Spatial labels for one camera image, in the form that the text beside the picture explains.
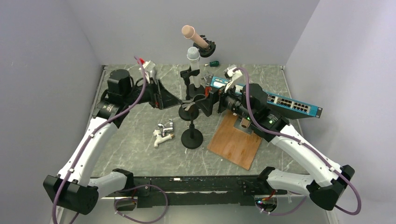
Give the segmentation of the grey handheld microphone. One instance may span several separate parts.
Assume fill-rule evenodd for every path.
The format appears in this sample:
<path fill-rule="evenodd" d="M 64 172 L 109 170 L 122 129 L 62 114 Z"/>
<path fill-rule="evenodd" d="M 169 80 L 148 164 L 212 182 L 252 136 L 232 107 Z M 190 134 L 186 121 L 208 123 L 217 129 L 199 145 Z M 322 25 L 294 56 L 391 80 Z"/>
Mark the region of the grey handheld microphone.
<path fill-rule="evenodd" d="M 150 81 L 151 81 L 152 83 L 155 83 L 155 84 L 157 83 L 156 74 L 157 74 L 157 71 L 156 71 L 155 68 L 153 68 L 153 69 L 151 69 L 151 70 L 149 71 L 149 78 L 150 78 Z"/>

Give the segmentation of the black front microphone stand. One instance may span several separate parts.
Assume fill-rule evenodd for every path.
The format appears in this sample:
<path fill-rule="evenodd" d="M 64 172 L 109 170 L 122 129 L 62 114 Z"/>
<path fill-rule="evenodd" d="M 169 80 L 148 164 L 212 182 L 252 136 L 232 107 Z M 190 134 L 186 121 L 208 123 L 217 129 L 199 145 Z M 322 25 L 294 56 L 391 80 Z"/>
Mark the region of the black front microphone stand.
<path fill-rule="evenodd" d="M 181 143 L 187 149 L 197 149 L 203 143 L 203 135 L 202 133 L 195 128 L 194 120 L 192 114 L 195 109 L 198 109 L 196 106 L 196 99 L 192 98 L 189 100 L 184 100 L 182 102 L 182 108 L 188 112 L 191 116 L 189 128 L 186 129 L 181 135 Z"/>

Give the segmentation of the white microphone with stand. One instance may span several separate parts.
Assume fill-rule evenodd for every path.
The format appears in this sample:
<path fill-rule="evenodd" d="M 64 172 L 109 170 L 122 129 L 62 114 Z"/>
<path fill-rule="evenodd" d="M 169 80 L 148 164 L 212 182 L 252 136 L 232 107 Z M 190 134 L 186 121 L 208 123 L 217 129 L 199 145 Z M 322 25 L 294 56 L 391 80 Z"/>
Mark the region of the white microphone with stand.
<path fill-rule="evenodd" d="M 187 51 L 187 58 L 190 61 L 191 70 L 192 71 L 199 70 L 200 53 L 199 53 L 198 48 L 190 47 Z M 195 88 L 198 88 L 201 86 L 200 78 L 198 76 L 199 76 L 199 73 L 196 76 L 194 76 L 194 78 L 193 78 L 193 83 L 194 83 Z"/>

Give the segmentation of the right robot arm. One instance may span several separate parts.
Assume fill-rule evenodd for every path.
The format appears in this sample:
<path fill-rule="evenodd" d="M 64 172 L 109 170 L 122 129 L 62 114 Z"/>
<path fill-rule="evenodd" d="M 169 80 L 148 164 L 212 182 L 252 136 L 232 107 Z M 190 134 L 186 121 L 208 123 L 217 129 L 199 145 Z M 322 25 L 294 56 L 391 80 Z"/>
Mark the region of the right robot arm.
<path fill-rule="evenodd" d="M 308 196 L 317 206 L 333 210 L 343 194 L 355 170 L 331 161 L 307 142 L 274 105 L 258 84 L 226 91 L 225 87 L 209 87 L 205 94 L 194 96 L 193 101 L 210 116 L 215 103 L 218 112 L 229 110 L 247 120 L 249 128 L 267 142 L 281 148 L 298 162 L 308 173 L 306 175 L 266 167 L 258 176 L 257 187 L 264 194 L 272 190 L 287 190 Z"/>

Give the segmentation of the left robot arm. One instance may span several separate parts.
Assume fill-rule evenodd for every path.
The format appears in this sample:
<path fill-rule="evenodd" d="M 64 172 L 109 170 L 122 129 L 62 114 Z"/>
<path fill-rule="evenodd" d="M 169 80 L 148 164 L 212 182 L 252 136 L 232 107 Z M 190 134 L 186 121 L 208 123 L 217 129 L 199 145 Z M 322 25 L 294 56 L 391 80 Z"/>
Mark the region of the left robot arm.
<path fill-rule="evenodd" d="M 162 110 L 181 104 L 181 99 L 166 90 L 161 80 L 152 77 L 142 80 L 142 85 L 135 85 L 125 69 L 110 73 L 108 88 L 96 105 L 77 149 L 56 176 L 48 175 L 43 182 L 53 202 L 54 213 L 57 207 L 63 207 L 87 215 L 99 199 L 117 191 L 122 196 L 133 192 L 132 172 L 117 168 L 96 180 L 91 176 L 104 147 L 118 131 L 132 106 L 149 103 Z"/>

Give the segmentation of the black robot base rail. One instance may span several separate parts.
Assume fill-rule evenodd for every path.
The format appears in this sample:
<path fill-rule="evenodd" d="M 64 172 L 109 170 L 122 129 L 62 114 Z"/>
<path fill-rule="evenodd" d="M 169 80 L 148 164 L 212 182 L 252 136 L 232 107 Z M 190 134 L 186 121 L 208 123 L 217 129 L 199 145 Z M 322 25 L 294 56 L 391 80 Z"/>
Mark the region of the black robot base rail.
<path fill-rule="evenodd" d="M 136 176 L 137 190 L 114 192 L 110 196 L 133 196 L 138 208 L 177 205 L 238 204 L 253 206 L 254 200 L 285 195 L 257 175 Z"/>

